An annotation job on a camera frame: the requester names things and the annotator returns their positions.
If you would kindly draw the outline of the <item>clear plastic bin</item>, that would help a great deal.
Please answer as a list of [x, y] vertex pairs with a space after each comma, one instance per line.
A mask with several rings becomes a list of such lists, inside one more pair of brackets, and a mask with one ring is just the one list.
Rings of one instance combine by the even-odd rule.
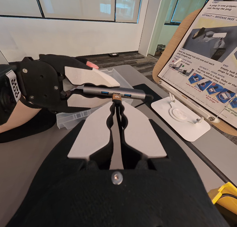
[[[108, 68], [102, 70], [103, 73], [113, 77], [117, 82], [120, 83], [120, 87], [133, 89], [133, 87], [120, 75], [120, 73], [115, 68]], [[94, 111], [105, 105], [106, 103], [91, 108], [90, 110], [84, 110], [76, 113], [58, 113], [56, 115], [57, 118], [57, 126], [59, 129], [66, 128], [72, 129], [74, 128], [81, 120], [86, 119], [90, 116]]]

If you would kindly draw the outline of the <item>yellow storage bin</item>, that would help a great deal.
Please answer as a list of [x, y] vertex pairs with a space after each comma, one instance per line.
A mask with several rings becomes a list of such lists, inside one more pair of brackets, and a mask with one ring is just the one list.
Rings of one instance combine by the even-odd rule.
[[212, 203], [237, 214], [237, 188], [230, 182], [208, 192]]

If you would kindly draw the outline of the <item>white metal stand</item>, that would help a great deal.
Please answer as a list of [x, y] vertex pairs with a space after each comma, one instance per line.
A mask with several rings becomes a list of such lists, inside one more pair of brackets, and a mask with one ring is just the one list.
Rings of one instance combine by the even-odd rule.
[[205, 121], [204, 115], [195, 113], [171, 93], [168, 97], [153, 102], [151, 107], [184, 140], [194, 142], [204, 137], [204, 143], [207, 143], [207, 140], [209, 140], [209, 143], [217, 143], [217, 137], [209, 132], [211, 126]]

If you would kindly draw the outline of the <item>thin black cable small copper plug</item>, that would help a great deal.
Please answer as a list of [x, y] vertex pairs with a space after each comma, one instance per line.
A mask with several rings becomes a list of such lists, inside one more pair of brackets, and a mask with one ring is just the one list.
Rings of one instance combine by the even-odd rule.
[[110, 169], [120, 169], [123, 170], [123, 162], [122, 162], [122, 155], [121, 155], [121, 132], [122, 132], [122, 126], [121, 126], [121, 119], [120, 119], [120, 112], [119, 112], [119, 106], [121, 104], [121, 95], [120, 94], [113, 94], [112, 101], [115, 104], [115, 115], [114, 118], [117, 120], [116, 128], [112, 129], [113, 138], [114, 141], [114, 151], [112, 155], [111, 160], [111, 166]]

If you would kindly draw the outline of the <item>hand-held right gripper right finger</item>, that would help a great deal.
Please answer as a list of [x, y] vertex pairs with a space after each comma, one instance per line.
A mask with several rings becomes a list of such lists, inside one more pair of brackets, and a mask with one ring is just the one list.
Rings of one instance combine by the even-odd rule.
[[123, 161], [167, 156], [147, 116], [124, 101], [120, 105], [120, 114], [123, 127], [121, 133]]

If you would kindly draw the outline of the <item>glass window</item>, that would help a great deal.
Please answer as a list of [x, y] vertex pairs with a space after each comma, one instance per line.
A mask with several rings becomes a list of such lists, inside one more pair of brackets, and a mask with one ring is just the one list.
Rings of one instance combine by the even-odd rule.
[[1, 17], [137, 23], [142, 0], [0, 0]]
[[191, 12], [204, 6], [207, 0], [171, 0], [164, 25], [178, 26]]

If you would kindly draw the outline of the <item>printed instruction sheet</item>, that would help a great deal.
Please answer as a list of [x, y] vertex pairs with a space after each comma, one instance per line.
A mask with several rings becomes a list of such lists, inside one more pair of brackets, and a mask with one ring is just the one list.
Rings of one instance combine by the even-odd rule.
[[237, 128], [237, 0], [208, 0], [158, 75]]

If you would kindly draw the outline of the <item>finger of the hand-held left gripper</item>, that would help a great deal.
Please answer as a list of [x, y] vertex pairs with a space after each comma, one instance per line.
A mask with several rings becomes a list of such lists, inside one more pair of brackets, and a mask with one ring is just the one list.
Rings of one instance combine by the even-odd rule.
[[69, 109], [79, 109], [79, 108], [94, 108], [94, 107], [100, 107], [104, 104], [111, 102], [111, 97], [105, 97], [102, 96], [101, 98], [95, 97], [91, 94], [86, 94], [87, 97], [85, 97], [82, 94], [75, 94], [71, 93], [67, 98], [67, 107]]
[[64, 88], [74, 88], [75, 86], [82, 86], [84, 84], [106, 87], [120, 87], [120, 83], [118, 83], [113, 77], [95, 68], [89, 70], [66, 66], [65, 76], [66, 78], [64, 79]]

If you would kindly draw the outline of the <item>instruction sheet on wooden stand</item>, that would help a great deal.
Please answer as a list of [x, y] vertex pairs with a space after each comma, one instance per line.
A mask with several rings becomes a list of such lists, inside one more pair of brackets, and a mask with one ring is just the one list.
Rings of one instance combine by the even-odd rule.
[[164, 50], [163, 54], [159, 58], [158, 62], [156, 63], [152, 75], [154, 81], [159, 84], [162, 89], [166, 89], [168, 92], [171, 92], [176, 98], [180, 99], [188, 108], [194, 110], [195, 113], [200, 115], [201, 117], [204, 117], [204, 119], [209, 122], [212, 126], [219, 129], [220, 131], [232, 135], [237, 136], [237, 129], [231, 127], [227, 123], [225, 123], [222, 120], [219, 120], [218, 123], [215, 123], [214, 121], [211, 121], [210, 118], [215, 118], [215, 115], [211, 114], [207, 110], [205, 110], [203, 107], [198, 105], [196, 102], [188, 98], [183, 93], [179, 92], [174, 87], [170, 86], [167, 82], [164, 82], [161, 77], [158, 75], [163, 67], [166, 65], [166, 63], [169, 61], [170, 57], [176, 50], [177, 46], [179, 45], [180, 41], [182, 40], [185, 33], [188, 31], [190, 25], [193, 23], [197, 15], [201, 9], [197, 9], [194, 12], [190, 13], [180, 24], [176, 32], [174, 33], [173, 37], [171, 38], [170, 42], [168, 43], [166, 49]]

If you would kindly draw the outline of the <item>grey USB hub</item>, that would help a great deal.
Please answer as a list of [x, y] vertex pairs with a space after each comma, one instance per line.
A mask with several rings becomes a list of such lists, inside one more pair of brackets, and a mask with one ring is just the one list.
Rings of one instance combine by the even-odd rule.
[[112, 98], [113, 94], [120, 94], [122, 98], [138, 99], [144, 102], [153, 100], [153, 96], [146, 94], [143, 90], [121, 88], [121, 87], [108, 88], [108, 87], [96, 87], [92, 85], [84, 85], [83, 93], [92, 94], [99, 98], [101, 98], [102, 96]]

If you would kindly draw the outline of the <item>person's left forearm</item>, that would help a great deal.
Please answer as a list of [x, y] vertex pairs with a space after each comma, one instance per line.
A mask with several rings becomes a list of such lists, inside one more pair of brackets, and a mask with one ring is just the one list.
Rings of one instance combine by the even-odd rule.
[[30, 108], [24, 105], [20, 100], [17, 102], [8, 121], [0, 126], [0, 133], [19, 127], [31, 120], [41, 109]]

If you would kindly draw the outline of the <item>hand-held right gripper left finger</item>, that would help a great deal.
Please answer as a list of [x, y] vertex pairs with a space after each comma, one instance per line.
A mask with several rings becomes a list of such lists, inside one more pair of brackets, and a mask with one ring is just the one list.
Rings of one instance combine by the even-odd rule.
[[102, 152], [113, 141], [113, 116], [113, 102], [108, 102], [88, 116], [67, 157], [90, 160], [96, 153], [99, 155], [99, 151]]

